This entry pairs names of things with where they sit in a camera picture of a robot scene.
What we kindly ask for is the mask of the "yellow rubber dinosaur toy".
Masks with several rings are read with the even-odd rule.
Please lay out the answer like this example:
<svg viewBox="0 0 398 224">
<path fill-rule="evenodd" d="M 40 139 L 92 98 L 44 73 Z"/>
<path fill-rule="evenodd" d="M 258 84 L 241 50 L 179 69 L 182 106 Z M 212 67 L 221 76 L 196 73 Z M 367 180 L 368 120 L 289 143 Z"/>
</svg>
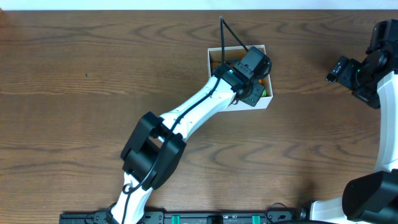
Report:
<svg viewBox="0 0 398 224">
<path fill-rule="evenodd" d="M 262 94 L 261 94 L 261 97 L 262 97 L 262 98 L 263 98 L 263 97 L 266 97 L 266 96 L 267 96 L 267 90 L 266 90 L 265 81 L 264 81 L 264 80 L 259 80 L 259 81 L 258 81 L 258 84 L 261 84 L 261 85 L 264 87 L 264 89 L 263 89 L 263 91 L 262 91 Z"/>
</svg>

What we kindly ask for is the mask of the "brown plush toy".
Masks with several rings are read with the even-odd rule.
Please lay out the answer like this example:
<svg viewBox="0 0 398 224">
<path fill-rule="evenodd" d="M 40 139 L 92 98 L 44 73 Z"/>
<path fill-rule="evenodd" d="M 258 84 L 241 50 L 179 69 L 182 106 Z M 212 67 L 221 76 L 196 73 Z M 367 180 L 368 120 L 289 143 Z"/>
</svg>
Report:
<svg viewBox="0 0 398 224">
<path fill-rule="evenodd" d="M 221 62 L 219 62 L 219 61 L 214 61 L 214 62 L 211 62 L 210 63 L 210 68 L 211 68 L 211 70 L 210 70 L 210 74 L 211 74 L 211 76 L 213 76 L 213 74 L 214 74 L 214 72 L 215 72 L 215 70 L 217 69 L 217 67 L 219 67 L 221 65 Z"/>
</svg>

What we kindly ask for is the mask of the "white cardboard box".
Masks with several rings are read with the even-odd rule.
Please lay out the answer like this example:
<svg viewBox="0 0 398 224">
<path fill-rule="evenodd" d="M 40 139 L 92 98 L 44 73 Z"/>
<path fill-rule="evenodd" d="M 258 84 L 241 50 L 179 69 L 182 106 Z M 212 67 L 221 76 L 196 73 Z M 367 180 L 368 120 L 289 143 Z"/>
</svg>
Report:
<svg viewBox="0 0 398 224">
<path fill-rule="evenodd" d="M 242 75 L 233 69 L 234 64 L 240 61 L 247 53 L 248 49 L 252 46 L 257 47 L 260 51 L 266 54 L 266 48 L 264 45 L 250 45 L 250 46 L 236 46 L 236 47 L 218 47 L 208 49 L 208 74 L 211 76 L 210 63 L 214 61 L 221 62 L 221 65 L 217 67 L 213 76 L 219 78 L 221 81 L 227 83 L 227 89 L 237 94 L 238 88 L 241 88 L 249 80 L 245 80 Z M 234 104 L 236 95 L 231 100 L 231 104 L 227 106 L 225 111 L 242 111 L 242 110 L 259 110 L 267 108 L 273 97 L 270 74 L 264 78 L 267 90 L 267 96 L 261 98 L 255 107 L 249 106 L 242 101 L 237 105 Z"/>
</svg>

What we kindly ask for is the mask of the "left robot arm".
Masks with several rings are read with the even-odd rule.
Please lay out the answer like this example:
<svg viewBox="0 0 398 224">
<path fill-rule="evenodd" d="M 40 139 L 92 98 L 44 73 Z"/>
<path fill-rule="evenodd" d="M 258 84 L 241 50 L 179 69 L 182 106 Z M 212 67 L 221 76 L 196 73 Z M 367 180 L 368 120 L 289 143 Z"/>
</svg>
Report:
<svg viewBox="0 0 398 224">
<path fill-rule="evenodd" d="M 140 118 L 121 152 L 124 185 L 109 211 L 110 223 L 138 223 L 153 190 L 176 170 L 188 138 L 210 117 L 239 100 L 256 106 L 265 89 L 270 62 L 217 66 L 205 86 L 172 111 Z"/>
</svg>

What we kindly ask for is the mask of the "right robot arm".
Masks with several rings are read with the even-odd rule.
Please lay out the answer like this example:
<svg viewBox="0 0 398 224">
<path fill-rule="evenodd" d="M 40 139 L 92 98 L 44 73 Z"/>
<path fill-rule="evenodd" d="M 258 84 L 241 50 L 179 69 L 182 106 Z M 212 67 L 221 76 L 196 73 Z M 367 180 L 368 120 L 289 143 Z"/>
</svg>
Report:
<svg viewBox="0 0 398 224">
<path fill-rule="evenodd" d="M 372 174 L 349 181 L 343 195 L 312 202 L 311 221 L 397 223 L 397 47 L 367 51 L 363 62 L 341 57 L 326 76 L 381 110 L 379 152 Z"/>
</svg>

